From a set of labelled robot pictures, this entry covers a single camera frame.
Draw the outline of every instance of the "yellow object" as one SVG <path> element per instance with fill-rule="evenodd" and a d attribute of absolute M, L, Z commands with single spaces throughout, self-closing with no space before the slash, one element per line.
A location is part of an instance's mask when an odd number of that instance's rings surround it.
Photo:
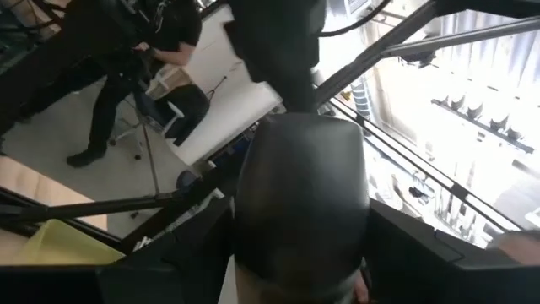
<path fill-rule="evenodd" d="M 60 220 L 47 221 L 24 245 L 15 264 L 102 265 L 124 254 Z"/>

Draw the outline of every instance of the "black pants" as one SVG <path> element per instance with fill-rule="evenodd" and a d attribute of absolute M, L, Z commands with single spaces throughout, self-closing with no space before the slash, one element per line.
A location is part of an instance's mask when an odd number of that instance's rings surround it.
<path fill-rule="evenodd" d="M 20 116 L 32 117 L 41 113 L 65 95 L 81 90 L 106 75 L 105 70 L 92 58 L 83 60 L 66 70 L 57 80 L 37 90 L 21 108 Z M 108 78 L 94 105 L 88 149 L 105 152 L 116 119 L 116 108 L 130 93 L 129 84 Z"/>

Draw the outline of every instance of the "white floor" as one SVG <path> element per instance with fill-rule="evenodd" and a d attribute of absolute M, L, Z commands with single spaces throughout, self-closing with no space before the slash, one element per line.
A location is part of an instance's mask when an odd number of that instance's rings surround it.
<path fill-rule="evenodd" d="M 30 123 L 18 124 L 4 136 L 3 152 L 94 201 L 154 195 L 148 153 L 144 149 L 143 158 L 135 160 L 138 150 L 133 139 L 110 147 L 103 159 L 90 166 L 74 169 L 66 164 L 66 157 L 86 148 L 98 89 L 97 84 L 79 94 L 68 95 L 33 117 Z M 133 109 L 125 101 L 118 113 L 129 121 L 135 119 Z M 162 193 L 174 191 L 176 178 L 187 167 L 157 133 L 149 130 L 148 136 L 159 190 Z M 138 139 L 145 147 L 142 130 Z M 149 216 L 146 212 L 132 220 L 128 214 L 111 214 L 109 232 L 125 236 Z"/>

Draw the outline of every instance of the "black shirt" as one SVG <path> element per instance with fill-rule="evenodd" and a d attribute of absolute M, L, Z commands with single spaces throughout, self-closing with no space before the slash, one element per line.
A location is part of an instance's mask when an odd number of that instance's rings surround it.
<path fill-rule="evenodd" d="M 151 47 L 178 52 L 181 42 L 197 45 L 203 26 L 194 0 L 148 0 L 145 5 L 155 28 L 155 35 L 146 41 Z M 163 7 L 161 14 L 158 12 L 159 5 Z M 154 59 L 150 73 L 155 75 L 164 65 L 164 62 Z"/>

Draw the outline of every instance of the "wall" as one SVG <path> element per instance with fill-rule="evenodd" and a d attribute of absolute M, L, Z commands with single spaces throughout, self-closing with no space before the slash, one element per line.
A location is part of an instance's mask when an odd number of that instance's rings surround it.
<path fill-rule="evenodd" d="M 188 166 L 210 156 L 281 102 L 267 84 L 251 82 L 243 62 L 233 53 L 222 27 L 231 19 L 229 7 L 223 6 L 204 21 L 201 40 L 185 67 L 204 92 L 227 77 L 216 90 L 208 114 L 189 138 L 180 147 L 168 141 Z"/>

